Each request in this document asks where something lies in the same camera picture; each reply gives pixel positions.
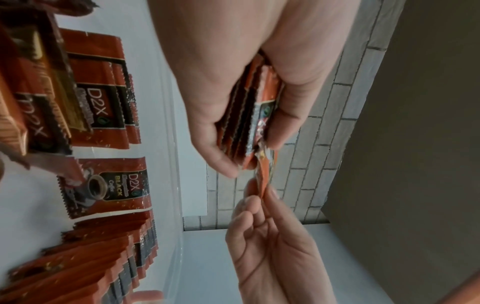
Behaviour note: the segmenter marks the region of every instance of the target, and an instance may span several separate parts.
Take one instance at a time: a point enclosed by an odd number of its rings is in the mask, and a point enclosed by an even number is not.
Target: tiled wall
[[[299,133],[280,150],[272,179],[303,223],[324,222],[320,208],[342,160],[405,0],[362,0],[340,58]],[[222,229],[252,171],[227,179],[207,170],[208,215],[183,218],[185,230]]]

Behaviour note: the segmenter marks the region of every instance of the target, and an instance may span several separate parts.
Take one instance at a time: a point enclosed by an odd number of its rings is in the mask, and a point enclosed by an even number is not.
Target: fingernail
[[[272,186],[270,186],[270,193],[273,195],[274,198],[280,199],[279,194],[277,193],[275,188],[273,188]]]

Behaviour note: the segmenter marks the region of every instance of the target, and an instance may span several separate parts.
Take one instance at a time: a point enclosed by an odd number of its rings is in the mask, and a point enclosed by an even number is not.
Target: hand
[[[337,60],[360,0],[150,0],[163,53],[185,102],[191,141],[218,172],[237,165],[217,147],[215,122],[244,67],[262,48],[283,79],[267,144],[296,132]]]
[[[268,186],[264,208],[250,180],[226,233],[244,303],[334,304],[335,296],[313,238]]]

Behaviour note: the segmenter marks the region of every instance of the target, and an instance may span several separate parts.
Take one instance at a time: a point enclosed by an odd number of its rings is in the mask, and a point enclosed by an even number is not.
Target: white tile
[[[336,83],[352,84],[354,82],[355,74],[370,39],[370,33],[379,9],[379,0],[361,1],[360,8],[343,48],[340,66],[335,78]]]
[[[367,49],[361,61],[355,83],[351,87],[342,117],[355,119],[359,117],[384,55],[385,51]]]
[[[330,153],[326,158],[324,168],[337,169],[344,155],[345,147],[355,127],[353,120],[341,120],[330,146]]]
[[[235,179],[218,175],[218,208],[233,209],[235,195]]]
[[[310,207],[305,216],[305,224],[315,224],[317,222],[317,218],[320,214],[319,207]]]
[[[249,180],[254,177],[254,173],[255,172],[253,170],[240,171],[238,173],[238,177],[236,178],[236,189],[244,190]]]
[[[217,172],[210,166],[206,167],[206,189],[217,190]]]
[[[304,176],[305,170],[290,170],[290,174],[288,175],[288,181],[286,182],[285,191],[283,193],[283,200],[285,204],[290,207],[294,207],[297,202]]]
[[[293,134],[292,136],[290,136],[290,138],[285,142],[286,144],[294,144],[297,142],[297,137],[299,136],[299,133],[296,132],[295,134]]]
[[[305,179],[303,179],[301,186],[302,189],[315,189],[329,151],[330,147],[327,146],[315,146],[313,148],[310,164],[308,164]]]
[[[206,193],[207,214],[200,217],[202,229],[215,229],[217,226],[217,193],[208,191]]]
[[[328,75],[328,77],[325,79],[325,82],[323,83],[320,93],[310,110],[310,115],[312,116],[324,115],[325,107],[327,106],[327,100],[329,99],[330,90],[332,89],[332,84],[334,83],[335,74],[337,73],[339,63],[340,63],[340,57],[337,59],[335,66],[330,71],[330,74]]]
[[[329,223],[329,219],[327,219],[327,217],[325,216],[325,214],[323,212],[320,211],[320,214],[318,215],[318,217],[316,218],[316,222],[317,224],[327,224]]]
[[[230,220],[232,218],[233,210],[219,210],[218,222],[216,224],[217,229],[226,229],[229,227]]]
[[[244,197],[244,191],[243,190],[237,190],[235,191],[235,207],[237,204],[240,202],[240,200]]]
[[[292,168],[306,168],[308,166],[321,121],[321,118],[308,117],[300,128],[295,153],[291,161]]]
[[[200,230],[200,217],[199,216],[183,217],[183,229],[185,231]]]
[[[349,97],[350,86],[333,85],[325,114],[316,139],[317,144],[329,145],[334,138],[345,103]]]
[[[283,146],[278,152],[278,161],[271,180],[271,184],[275,189],[285,189],[294,151],[295,146]]]
[[[386,49],[394,33],[405,0],[383,0],[368,46]]]
[[[324,205],[336,173],[336,170],[324,170],[321,172],[320,180],[318,181],[315,194],[311,200],[311,207],[322,207]]]
[[[295,206],[295,215],[299,219],[299,221],[303,222],[305,219],[305,215],[310,206],[310,202],[314,195],[314,190],[301,190],[300,195],[298,196],[298,201],[296,202]]]

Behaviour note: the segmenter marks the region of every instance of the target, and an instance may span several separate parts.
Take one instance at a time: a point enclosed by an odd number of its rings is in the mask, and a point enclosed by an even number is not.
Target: white surface
[[[207,163],[195,150],[190,140],[185,104],[173,75],[171,89],[175,111],[182,215],[207,215]]]
[[[328,224],[307,225],[314,237],[338,304],[393,304],[370,274],[340,243]],[[225,230],[183,233],[183,262],[176,304],[241,303],[238,280],[225,244]]]
[[[172,302],[181,266],[182,219],[168,67],[145,1],[97,3],[101,9],[92,15],[59,17],[58,23],[122,39],[128,71],[135,84],[143,141],[141,147],[131,152],[146,157],[159,243],[158,256],[139,289],[163,289],[169,298],[167,302]],[[0,202],[2,275],[8,268],[34,258],[41,248],[58,243],[60,232],[69,227],[57,179],[50,173],[36,169],[27,172],[6,161]]]

